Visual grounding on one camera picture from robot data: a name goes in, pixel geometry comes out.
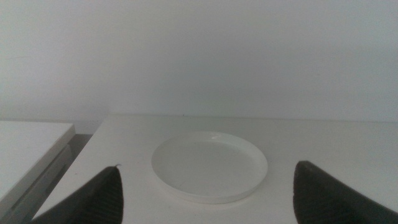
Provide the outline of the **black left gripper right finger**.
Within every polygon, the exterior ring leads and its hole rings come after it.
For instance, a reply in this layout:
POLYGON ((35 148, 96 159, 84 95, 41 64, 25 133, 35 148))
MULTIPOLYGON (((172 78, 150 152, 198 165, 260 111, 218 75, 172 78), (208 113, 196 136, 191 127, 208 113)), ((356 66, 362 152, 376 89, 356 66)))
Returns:
POLYGON ((300 161, 295 166, 293 191, 298 223, 397 223, 397 212, 309 161, 300 161))

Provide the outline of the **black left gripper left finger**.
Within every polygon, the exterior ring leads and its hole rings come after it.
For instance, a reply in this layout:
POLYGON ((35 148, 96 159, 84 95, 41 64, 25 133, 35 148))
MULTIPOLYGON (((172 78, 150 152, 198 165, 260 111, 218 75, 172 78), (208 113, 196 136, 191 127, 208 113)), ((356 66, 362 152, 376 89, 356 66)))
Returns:
POLYGON ((119 169, 107 167, 50 210, 34 218, 33 224, 121 224, 123 184, 119 169))

